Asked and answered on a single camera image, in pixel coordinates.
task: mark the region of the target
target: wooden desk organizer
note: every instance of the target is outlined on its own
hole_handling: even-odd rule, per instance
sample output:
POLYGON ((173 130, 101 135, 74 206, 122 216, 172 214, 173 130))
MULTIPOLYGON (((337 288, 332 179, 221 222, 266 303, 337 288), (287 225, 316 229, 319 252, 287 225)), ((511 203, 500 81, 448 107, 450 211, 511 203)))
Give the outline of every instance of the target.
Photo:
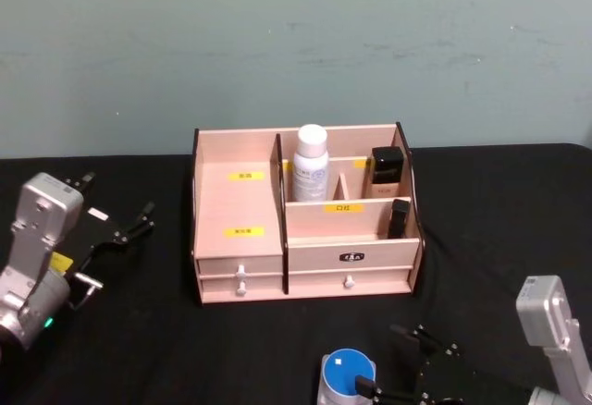
POLYGON ((291 200, 298 128, 195 130, 192 244, 202 302, 413 290, 424 238, 401 124, 326 129, 326 202, 291 200), (386 239, 393 199, 364 199, 368 156, 391 144, 405 156, 398 198, 412 204, 404 239, 386 239))

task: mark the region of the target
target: black table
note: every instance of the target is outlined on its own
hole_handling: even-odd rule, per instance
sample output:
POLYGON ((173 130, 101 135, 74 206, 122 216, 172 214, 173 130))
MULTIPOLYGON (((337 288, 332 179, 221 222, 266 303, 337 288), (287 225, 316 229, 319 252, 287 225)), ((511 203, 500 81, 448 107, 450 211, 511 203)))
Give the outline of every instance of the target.
POLYGON ((0 254, 20 185, 39 171, 97 173, 93 205, 129 220, 156 203, 139 255, 107 254, 105 288, 61 313, 23 364, 2 367, 2 403, 314 403, 321 356, 355 347, 383 387, 413 384, 415 354, 389 330, 421 322, 475 368, 554 388, 527 346, 515 296, 527 275, 558 274, 592 343, 592 152, 521 145, 413 151, 430 232, 415 296, 200 307, 188 258, 189 156, 0 161, 0 254))

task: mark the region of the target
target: drawer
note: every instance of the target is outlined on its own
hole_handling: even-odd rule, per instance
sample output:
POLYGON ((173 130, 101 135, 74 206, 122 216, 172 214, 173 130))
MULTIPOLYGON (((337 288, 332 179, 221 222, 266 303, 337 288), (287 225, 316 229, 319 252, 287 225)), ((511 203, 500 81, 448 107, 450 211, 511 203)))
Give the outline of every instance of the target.
POLYGON ((290 271, 349 271, 381 266, 411 266, 419 239, 377 239, 348 243, 316 243, 289 247, 290 271))
POLYGON ((234 276, 239 266, 244 266, 244 272, 251 273, 282 273, 282 259, 280 255, 271 257, 237 257, 228 259, 200 259, 197 261, 201 275, 234 276))
POLYGON ((276 299, 283 295, 282 275, 236 277, 202 277, 204 301, 248 301, 276 299))
POLYGON ((291 297, 353 296, 411 292, 409 270, 365 268, 349 272, 290 273, 291 297))

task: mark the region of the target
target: yellow sticker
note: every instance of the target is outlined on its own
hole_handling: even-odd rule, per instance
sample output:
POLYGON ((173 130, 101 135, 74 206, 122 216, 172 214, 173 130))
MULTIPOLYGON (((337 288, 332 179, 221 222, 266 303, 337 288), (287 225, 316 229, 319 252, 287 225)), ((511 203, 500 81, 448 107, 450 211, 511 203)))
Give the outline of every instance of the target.
POLYGON ((59 252, 54 252, 52 254, 52 261, 51 261, 50 265, 58 273, 65 274, 66 271, 72 266, 73 263, 74 263, 74 261, 72 259, 69 259, 68 257, 60 254, 59 252))
POLYGON ((265 173, 262 171, 253 171, 253 172, 233 172, 232 174, 228 175, 228 179, 232 181, 236 180, 263 180, 265 178, 265 173))
POLYGON ((229 227, 224 231, 226 237, 260 237, 265 234, 264 227, 229 227))
POLYGON ((357 169, 365 169, 367 166, 368 166, 368 159, 353 161, 353 167, 355 167, 357 169))
POLYGON ((362 213, 364 205, 361 203, 327 204, 326 213, 362 213))

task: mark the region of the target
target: gray wall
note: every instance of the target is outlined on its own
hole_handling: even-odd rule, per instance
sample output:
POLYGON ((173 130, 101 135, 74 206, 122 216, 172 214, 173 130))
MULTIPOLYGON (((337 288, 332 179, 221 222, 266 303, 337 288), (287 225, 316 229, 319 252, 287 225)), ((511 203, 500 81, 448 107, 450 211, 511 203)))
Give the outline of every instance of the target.
POLYGON ((0 155, 188 153, 385 123, 592 143, 591 0, 0 0, 0 155))

